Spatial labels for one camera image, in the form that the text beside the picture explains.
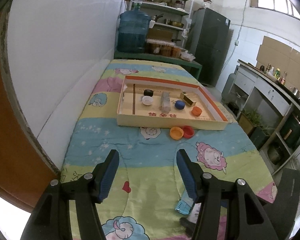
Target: black pot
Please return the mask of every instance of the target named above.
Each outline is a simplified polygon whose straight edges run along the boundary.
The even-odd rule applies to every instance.
[[[250,136],[250,140],[255,145],[257,150],[260,150],[265,142],[269,139],[269,136],[266,135],[260,127],[256,127],[253,133]]]

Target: pink sheep print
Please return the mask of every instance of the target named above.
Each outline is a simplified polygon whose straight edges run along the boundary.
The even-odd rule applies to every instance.
[[[198,156],[197,160],[202,162],[208,169],[223,171],[226,174],[226,159],[223,157],[223,152],[212,148],[209,144],[197,142]]]

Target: bedspread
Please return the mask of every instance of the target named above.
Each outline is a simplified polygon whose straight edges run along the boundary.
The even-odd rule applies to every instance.
[[[252,190],[273,202],[276,188],[271,174],[248,136],[229,112],[217,106],[231,122],[223,131],[196,130],[179,141],[169,129],[117,126],[116,111],[125,75],[148,76],[199,84],[187,71],[166,63],[113,60],[96,84],[75,126],[61,173],[61,182],[76,180],[103,162],[111,149],[120,164],[109,196],[97,205],[106,239],[187,239],[175,211],[185,190],[176,152],[185,149],[193,162],[219,179],[244,178]],[[205,150],[211,148],[218,164]],[[70,201],[74,239],[80,239],[75,204]],[[218,239],[224,238],[226,210],[221,209]]]

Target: silver screw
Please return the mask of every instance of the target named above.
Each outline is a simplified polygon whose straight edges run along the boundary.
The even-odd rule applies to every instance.
[[[241,186],[243,186],[244,184],[246,184],[246,181],[244,179],[238,179],[237,182]]]
[[[93,177],[93,174],[92,173],[86,173],[83,177],[85,179],[91,179]]]
[[[205,179],[211,179],[211,178],[212,178],[212,175],[211,175],[210,173],[208,173],[208,172],[205,172],[205,173],[203,173],[203,177],[204,177]]]
[[[51,182],[50,182],[50,185],[51,186],[55,186],[55,185],[58,185],[59,181],[57,179],[53,179]]]

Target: black refrigerator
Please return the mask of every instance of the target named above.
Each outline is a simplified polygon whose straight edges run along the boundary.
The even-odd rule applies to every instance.
[[[202,65],[198,81],[216,86],[220,76],[230,20],[211,9],[194,11],[186,49]]]

